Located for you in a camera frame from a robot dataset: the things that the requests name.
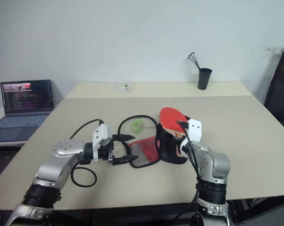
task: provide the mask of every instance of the black cable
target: black cable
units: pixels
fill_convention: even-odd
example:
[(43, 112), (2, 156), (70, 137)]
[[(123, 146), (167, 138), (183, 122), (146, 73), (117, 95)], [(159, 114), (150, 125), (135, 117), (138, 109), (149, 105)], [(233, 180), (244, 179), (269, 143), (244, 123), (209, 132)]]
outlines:
[(2, 218), (1, 218), (1, 226), (3, 226), (4, 225), (4, 213), (3, 213), (3, 211), (1, 210), (1, 215), (2, 215)]
[(90, 216), (89, 216), (89, 222), (90, 222), (90, 225), (93, 226), (93, 212), (94, 210), (90, 210)]
[(81, 221), (82, 221), (82, 222), (85, 222), (85, 221), (84, 221), (85, 212), (86, 212), (86, 211), (83, 210), (83, 211), (82, 211), (82, 214), (81, 214)]
[[(95, 172), (94, 172), (93, 170), (89, 169), (89, 168), (86, 168), (86, 167), (77, 167), (78, 164), (80, 164), (80, 161), (77, 162), (77, 163), (73, 166), (73, 168), (72, 168), (72, 170), (71, 170), (71, 181), (72, 181), (75, 185), (77, 185), (78, 187), (92, 187), (93, 185), (95, 185), (96, 182), (97, 182), (97, 175), (95, 174)], [(78, 169), (87, 170), (87, 171), (90, 171), (91, 173), (93, 173), (93, 175), (94, 175), (94, 177), (95, 177), (94, 183), (92, 183), (92, 184), (90, 184), (90, 185), (81, 185), (81, 184), (77, 183), (77, 182), (74, 180), (74, 174), (73, 174), (73, 173), (74, 173), (74, 170), (78, 170)]]
[[(71, 135), (71, 137), (70, 137), (69, 139), (73, 139), (73, 137), (74, 137), (82, 128), (84, 128), (86, 125), (88, 125), (88, 124), (90, 124), (90, 123), (92, 123), (92, 122), (95, 122), (95, 121), (99, 121), (99, 124), (102, 124), (102, 123), (103, 123), (103, 120), (101, 120), (101, 119), (94, 119), (94, 120), (88, 121), (88, 122), (86, 122), (85, 124), (83, 124), (81, 127), (79, 127), (79, 128)], [(86, 167), (77, 167), (78, 164), (80, 164), (80, 161), (77, 162), (77, 163), (73, 166), (73, 168), (72, 168), (72, 170), (71, 170), (71, 181), (72, 181), (75, 185), (77, 185), (78, 187), (92, 187), (93, 185), (95, 185), (96, 182), (97, 182), (97, 175), (95, 174), (95, 172), (94, 172), (93, 170), (89, 169), (89, 168), (86, 168)], [(94, 183), (92, 183), (92, 184), (90, 184), (90, 185), (81, 185), (81, 184), (77, 183), (77, 182), (75, 181), (75, 179), (74, 179), (74, 170), (78, 170), (78, 169), (87, 170), (87, 171), (90, 171), (91, 173), (93, 173), (93, 175), (94, 175), (94, 177), (95, 177)]]
[(53, 214), (52, 214), (52, 224), (51, 226), (55, 226), (55, 210), (53, 209)]
[(198, 164), (197, 164), (197, 158), (196, 158), (196, 156), (195, 156), (195, 152), (194, 152), (194, 149), (193, 149), (193, 146), (192, 146), (192, 144), (191, 144), (191, 140), (190, 140), (190, 138), (189, 138), (189, 136), (188, 136), (188, 133), (186, 132), (186, 129), (183, 127), (183, 125), (181, 124), (181, 122), (180, 121), (177, 121), (177, 123), (180, 125), (180, 127), (183, 129), (183, 131), (184, 131), (184, 133), (185, 133), (185, 136), (186, 136), (186, 138), (187, 138), (187, 140), (188, 140), (188, 144), (189, 144), (189, 146), (190, 146), (190, 148), (191, 148), (191, 152), (192, 152), (192, 154), (193, 154), (193, 159), (194, 159), (194, 163), (195, 163), (195, 166), (196, 166), (196, 168), (197, 169), (195, 169), (195, 171), (196, 171), (196, 173), (197, 173), (197, 178), (200, 178), (200, 176), (199, 176), (199, 169), (198, 169)]
[[(192, 166), (193, 166), (193, 168), (194, 168), (194, 170), (195, 170), (195, 172), (196, 172), (196, 174), (197, 174), (197, 178), (200, 178), (200, 176), (199, 176), (198, 164), (197, 164), (197, 158), (196, 158), (196, 156), (195, 156), (195, 152), (194, 152), (193, 146), (192, 146), (192, 144), (191, 144), (191, 140), (190, 140), (190, 138), (189, 138), (189, 136), (188, 136), (188, 133), (186, 132), (186, 129), (185, 129), (185, 128), (183, 127), (183, 125), (181, 124), (181, 122), (180, 122), (180, 121), (177, 121), (177, 123), (178, 123), (178, 124), (180, 125), (180, 127), (183, 129), (183, 131), (184, 131), (184, 133), (185, 133), (185, 136), (186, 136), (186, 138), (187, 138), (187, 140), (188, 140), (188, 143), (189, 143), (190, 148), (191, 148), (191, 152), (192, 152), (192, 154), (193, 154), (193, 159), (194, 159), (194, 161), (193, 161), (193, 159), (192, 159), (192, 156), (191, 156), (190, 151), (188, 151), (187, 155), (188, 155), (188, 158), (189, 158), (189, 160), (190, 160), (190, 162), (191, 162), (191, 164), (192, 164)], [(173, 225), (173, 224), (176, 222), (176, 220), (177, 220), (183, 213), (185, 213), (187, 210), (189, 210), (189, 209), (191, 208), (191, 206), (194, 204), (194, 202), (195, 202), (196, 199), (197, 199), (198, 193), (199, 193), (199, 191), (197, 190), (197, 191), (195, 192), (195, 195), (194, 195), (192, 201), (190, 202), (190, 204), (189, 204), (184, 210), (182, 210), (179, 214), (177, 214), (177, 215), (174, 217), (174, 219), (173, 219), (171, 225)]]
[(69, 138), (69, 139), (72, 139), (82, 128), (84, 128), (86, 125), (92, 123), (92, 122), (95, 122), (95, 121), (99, 121), (100, 124), (103, 123), (103, 120), (101, 119), (94, 119), (94, 120), (91, 120), (91, 121), (88, 121), (86, 122), (85, 124), (83, 124), (81, 127), (79, 127), (73, 134), (72, 136)]
[(194, 195), (192, 201), (190, 202), (190, 204), (189, 204), (185, 209), (183, 209), (178, 215), (176, 215), (176, 216), (174, 217), (174, 219), (173, 219), (173, 221), (172, 221), (172, 223), (171, 223), (171, 226), (174, 225), (174, 223), (176, 222), (176, 220), (177, 220), (183, 213), (185, 213), (186, 211), (188, 211), (188, 210), (191, 208), (191, 206), (194, 204), (194, 202), (195, 202), (196, 199), (197, 199), (198, 192), (199, 192), (199, 191), (197, 190), (197, 192), (195, 193), (195, 195)]

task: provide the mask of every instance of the laptop keyboard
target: laptop keyboard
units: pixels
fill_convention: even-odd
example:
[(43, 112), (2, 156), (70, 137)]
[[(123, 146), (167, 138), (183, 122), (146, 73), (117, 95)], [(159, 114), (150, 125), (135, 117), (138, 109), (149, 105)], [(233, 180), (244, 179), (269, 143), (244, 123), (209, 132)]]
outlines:
[(26, 116), (6, 116), (0, 121), (0, 128), (40, 126), (47, 118), (48, 114), (26, 115)]

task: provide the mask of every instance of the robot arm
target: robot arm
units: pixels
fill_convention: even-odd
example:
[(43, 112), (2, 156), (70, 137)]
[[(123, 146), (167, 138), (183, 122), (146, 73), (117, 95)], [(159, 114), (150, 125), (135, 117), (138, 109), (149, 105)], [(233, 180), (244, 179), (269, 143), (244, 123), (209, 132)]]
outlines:
[[(189, 120), (185, 126), (188, 137), (194, 142), (189, 143), (186, 137), (180, 146), (181, 153), (185, 157), (189, 156), (188, 153), (194, 154), (199, 167), (197, 207), (202, 215), (196, 213), (192, 220), (201, 221), (200, 225), (205, 226), (217, 224), (229, 226), (226, 203), (229, 159), (226, 155), (213, 152), (209, 147), (198, 142), (201, 138), (199, 121)], [(61, 189), (67, 182), (73, 167), (78, 163), (89, 164), (91, 160), (103, 159), (118, 165), (135, 160), (137, 156), (127, 155), (115, 158), (112, 154), (113, 141), (127, 141), (133, 138), (130, 135), (112, 135), (109, 128), (101, 124), (93, 134), (92, 143), (72, 139), (59, 142), (53, 148), (53, 156), (41, 165), (23, 201), (15, 207), (5, 225), (11, 226), (19, 219), (30, 221), (32, 225), (32, 221), (41, 222), (51, 216), (54, 203), (61, 199)]]
[(61, 199), (61, 189), (67, 182), (72, 168), (78, 163), (89, 164), (91, 160), (108, 160), (113, 165), (128, 163), (137, 156), (127, 155), (115, 158), (112, 154), (114, 141), (133, 139), (130, 135), (112, 135), (105, 124), (101, 124), (93, 134), (93, 143), (67, 139), (53, 148), (53, 155), (44, 162), (35, 175), (23, 201), (18, 204), (6, 226), (16, 220), (39, 222), (51, 216), (54, 203)]
[(212, 151), (208, 146), (201, 144), (201, 123), (196, 120), (189, 120), (188, 125), (183, 125), (187, 128), (187, 137), (182, 141), (180, 150), (183, 156), (194, 163), (194, 159), (190, 159), (188, 152), (192, 156), (194, 152), (197, 166), (199, 168), (199, 178), (197, 178), (196, 188), (199, 191), (197, 197), (197, 209), (206, 217), (203, 218), (203, 224), (206, 226), (216, 225), (218, 220), (216, 217), (225, 219), (229, 226), (228, 203), (226, 202), (226, 186), (228, 173), (230, 171), (229, 158), (223, 154)]

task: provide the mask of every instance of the desk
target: desk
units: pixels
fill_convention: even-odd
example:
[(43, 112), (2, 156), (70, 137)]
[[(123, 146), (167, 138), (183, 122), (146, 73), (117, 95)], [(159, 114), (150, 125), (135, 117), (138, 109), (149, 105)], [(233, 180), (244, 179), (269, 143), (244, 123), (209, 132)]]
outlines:
[[(142, 86), (156, 90), (140, 95), (135, 90), (128, 95), (114, 93), (114, 98), (108, 98), (107, 93), (113, 93), (107, 90), (112, 87), (111, 83), (80, 83), (0, 175), (0, 210), (12, 210), (21, 201), (39, 166), (52, 154), (52, 147), (86, 121), (101, 118), (116, 133), (125, 118), (136, 114), (157, 118), (166, 106), (200, 120), (201, 142), (229, 157), (232, 167), (227, 200), (284, 195), (284, 127), (240, 82), (212, 82), (207, 90), (198, 90), (195, 83), (176, 83), (174, 86), (181, 91), (174, 90), (177, 97), (170, 97), (168, 88), (173, 85), (159, 84), (158, 89), (154, 83), (144, 83)], [(188, 91), (183, 92), (183, 87), (189, 87)], [(75, 139), (91, 141), (96, 127), (87, 126)], [(116, 144), (114, 154), (118, 157), (124, 153), (123, 146)], [(80, 188), (68, 180), (55, 209), (182, 203), (189, 202), (195, 193), (196, 175), (189, 162), (175, 165), (160, 161), (133, 169), (129, 164), (112, 166), (107, 161), (99, 161), (89, 167), (98, 176), (96, 185)], [(89, 184), (92, 180), (84, 171), (75, 177), (80, 183)]]

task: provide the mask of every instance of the laptop screen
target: laptop screen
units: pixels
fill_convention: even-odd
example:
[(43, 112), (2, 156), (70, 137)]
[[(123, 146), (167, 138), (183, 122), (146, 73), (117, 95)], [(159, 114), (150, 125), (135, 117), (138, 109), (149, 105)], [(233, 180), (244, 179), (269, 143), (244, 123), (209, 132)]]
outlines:
[(0, 85), (5, 114), (53, 110), (50, 80), (10, 81)]

